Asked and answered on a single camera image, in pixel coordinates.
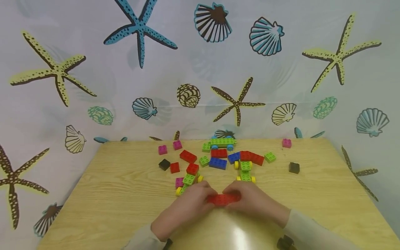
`wooden table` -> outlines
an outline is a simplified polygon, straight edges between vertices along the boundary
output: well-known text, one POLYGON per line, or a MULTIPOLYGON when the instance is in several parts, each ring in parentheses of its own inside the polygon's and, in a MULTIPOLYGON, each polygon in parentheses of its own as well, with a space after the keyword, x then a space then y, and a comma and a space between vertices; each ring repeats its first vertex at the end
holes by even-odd
MULTIPOLYGON (((206 140, 182 141, 198 158, 206 140)), ((235 152, 249 150, 277 160, 252 170, 257 185, 290 208, 296 208, 362 249, 399 249, 400 242, 342 157, 327 139, 292 139, 291 149, 281 139, 238 140, 235 152), (300 164, 298 175, 288 172, 289 162, 300 164)), ((135 230, 150 223, 175 197, 175 178, 188 165, 171 141, 107 142, 102 145, 66 201, 38 250, 120 249, 135 230), (157 148, 167 145, 168 154, 157 148), (181 172, 162 171, 158 163, 178 161, 181 172)), ((227 170, 205 167, 204 179, 219 193, 236 179, 227 170)), ((171 249, 276 249, 283 232, 243 215, 214 209, 196 225, 176 232, 171 249)))

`white sleeve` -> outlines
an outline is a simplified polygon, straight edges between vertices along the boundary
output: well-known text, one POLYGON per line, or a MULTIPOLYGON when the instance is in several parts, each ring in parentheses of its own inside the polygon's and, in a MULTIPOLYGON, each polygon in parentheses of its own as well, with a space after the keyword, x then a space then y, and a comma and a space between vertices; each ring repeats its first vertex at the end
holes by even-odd
POLYGON ((161 242, 151 231, 151 224, 140 228, 121 250, 162 250, 166 242, 161 242))
POLYGON ((297 250, 360 250, 349 240, 293 209, 284 232, 293 240, 297 250))

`pink brick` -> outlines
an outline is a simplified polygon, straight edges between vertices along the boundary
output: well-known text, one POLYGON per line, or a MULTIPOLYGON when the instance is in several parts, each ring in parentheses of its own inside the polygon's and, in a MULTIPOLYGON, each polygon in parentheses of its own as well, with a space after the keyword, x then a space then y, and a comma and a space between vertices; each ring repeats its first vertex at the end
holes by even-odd
POLYGON ((162 145, 158 147, 158 154, 162 155, 162 154, 166 154, 167 153, 167 146, 166 145, 162 145))
POLYGON ((180 141, 173 142, 172 145, 174 146, 175 150, 182 148, 182 143, 180 141))
POLYGON ((175 179, 175 188, 183 187, 183 177, 175 179))
POLYGON ((282 147, 291 148, 292 147, 292 141, 290 139, 283 139, 282 140, 282 147))

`toy wheel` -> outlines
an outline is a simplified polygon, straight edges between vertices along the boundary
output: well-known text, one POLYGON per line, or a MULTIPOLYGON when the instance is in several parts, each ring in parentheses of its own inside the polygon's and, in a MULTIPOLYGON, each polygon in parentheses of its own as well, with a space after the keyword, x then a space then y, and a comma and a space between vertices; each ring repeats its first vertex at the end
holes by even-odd
POLYGON ((176 189, 176 196, 180 196, 180 191, 182 190, 182 187, 178 187, 177 189, 176 189))

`blue brick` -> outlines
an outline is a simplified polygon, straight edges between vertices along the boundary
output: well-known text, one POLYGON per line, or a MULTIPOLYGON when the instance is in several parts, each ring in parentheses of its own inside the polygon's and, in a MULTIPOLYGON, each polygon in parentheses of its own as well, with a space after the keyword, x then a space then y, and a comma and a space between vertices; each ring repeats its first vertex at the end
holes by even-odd
POLYGON ((238 160, 240 160, 240 152, 228 155, 228 160, 230 164, 234 164, 238 160))
POLYGON ((219 169, 225 170, 226 163, 227 163, 226 160, 211 157, 210 163, 208 165, 212 168, 219 168, 219 169))

